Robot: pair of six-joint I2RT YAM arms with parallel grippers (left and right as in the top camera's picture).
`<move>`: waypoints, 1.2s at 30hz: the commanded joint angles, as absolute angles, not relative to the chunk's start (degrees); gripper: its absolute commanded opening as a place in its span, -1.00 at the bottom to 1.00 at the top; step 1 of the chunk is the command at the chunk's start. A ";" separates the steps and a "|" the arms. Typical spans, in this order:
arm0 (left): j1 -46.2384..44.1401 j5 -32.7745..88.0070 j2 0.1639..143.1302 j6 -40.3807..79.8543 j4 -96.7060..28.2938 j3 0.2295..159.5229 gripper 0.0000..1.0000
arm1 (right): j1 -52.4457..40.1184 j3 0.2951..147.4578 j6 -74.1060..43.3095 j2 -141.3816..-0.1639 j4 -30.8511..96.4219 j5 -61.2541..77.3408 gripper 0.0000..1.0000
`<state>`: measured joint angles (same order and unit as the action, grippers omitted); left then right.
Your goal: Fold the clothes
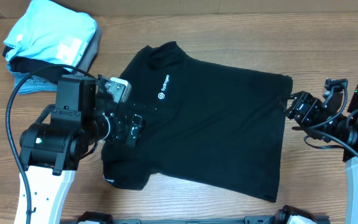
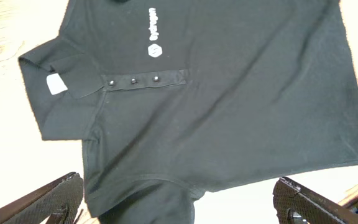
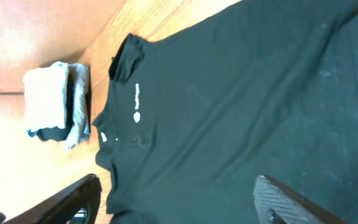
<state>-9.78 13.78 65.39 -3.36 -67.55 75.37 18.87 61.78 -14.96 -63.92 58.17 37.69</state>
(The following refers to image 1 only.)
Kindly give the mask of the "black polo shirt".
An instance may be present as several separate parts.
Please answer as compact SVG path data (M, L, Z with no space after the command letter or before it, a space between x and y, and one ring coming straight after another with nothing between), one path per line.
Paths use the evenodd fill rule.
M120 114L145 124L136 147L104 144L106 182L140 190L160 173L276 201L279 101L290 95L291 77L203 62L168 42L140 50L121 78L132 91Z

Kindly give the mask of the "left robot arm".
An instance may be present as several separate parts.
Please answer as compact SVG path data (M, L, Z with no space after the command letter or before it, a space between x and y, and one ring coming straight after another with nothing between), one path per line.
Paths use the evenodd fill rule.
M20 197L15 223L59 223L80 160L101 141L135 147L142 117L118 112L131 84L120 78L65 75L56 101L20 138Z

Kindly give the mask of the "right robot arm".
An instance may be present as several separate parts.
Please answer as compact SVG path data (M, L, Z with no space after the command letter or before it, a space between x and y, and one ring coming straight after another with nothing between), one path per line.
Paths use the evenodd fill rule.
M321 150L342 149L347 175L345 222L358 223L358 85L349 96L346 79L327 79L323 98L299 91L279 100L288 119L307 139L324 141Z

